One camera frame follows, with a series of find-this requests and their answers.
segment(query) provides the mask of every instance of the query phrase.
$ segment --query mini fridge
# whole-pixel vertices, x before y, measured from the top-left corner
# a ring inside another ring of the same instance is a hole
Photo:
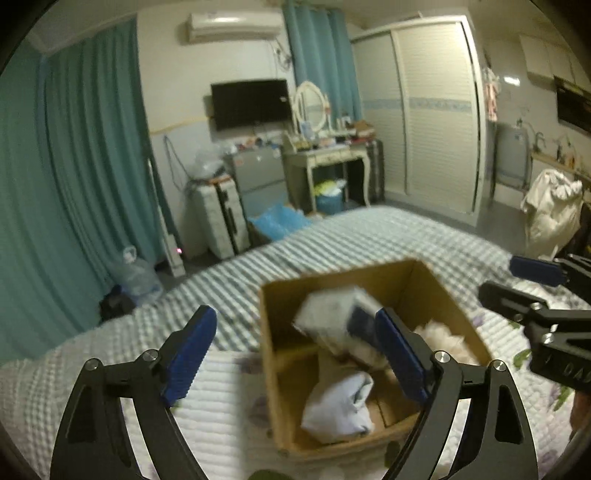
[[[259,216],[277,203],[287,203],[287,184],[278,145],[238,152],[232,156],[232,170],[247,218]]]

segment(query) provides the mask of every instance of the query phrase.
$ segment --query ceiling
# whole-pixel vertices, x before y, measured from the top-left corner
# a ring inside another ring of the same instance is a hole
[[[45,53],[90,36],[138,10],[178,0],[59,0],[33,27],[31,43]],[[250,9],[280,0],[196,0],[200,9]],[[516,40],[518,34],[542,38],[554,44],[565,41],[552,23],[530,0],[313,0],[317,5],[343,8],[355,23],[366,27],[384,24],[417,11],[454,13],[469,10],[477,36]]]

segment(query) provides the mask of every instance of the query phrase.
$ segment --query checkered bedspread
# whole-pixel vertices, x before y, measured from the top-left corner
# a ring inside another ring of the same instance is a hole
[[[202,271],[155,306],[68,340],[36,361],[4,365],[0,421],[33,468],[48,478],[61,415],[88,358],[118,363],[159,348],[201,304],[219,314],[215,349],[255,351],[262,284],[407,257],[423,260],[467,312],[478,308],[476,290],[483,281],[514,282],[507,270],[509,254],[478,237],[391,207],[354,210]],[[555,295],[573,308],[584,307],[566,290]],[[512,330],[510,335],[522,334]]]

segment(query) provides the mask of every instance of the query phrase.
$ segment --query wardrobe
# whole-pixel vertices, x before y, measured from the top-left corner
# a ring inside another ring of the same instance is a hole
[[[352,45],[363,117],[384,143],[386,197],[476,225],[486,115],[467,17],[390,24]]]

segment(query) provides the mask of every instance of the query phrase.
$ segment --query air conditioner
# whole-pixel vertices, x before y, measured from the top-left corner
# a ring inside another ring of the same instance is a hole
[[[191,43],[212,37],[275,38],[282,27],[283,18],[278,11],[191,14],[187,21]]]

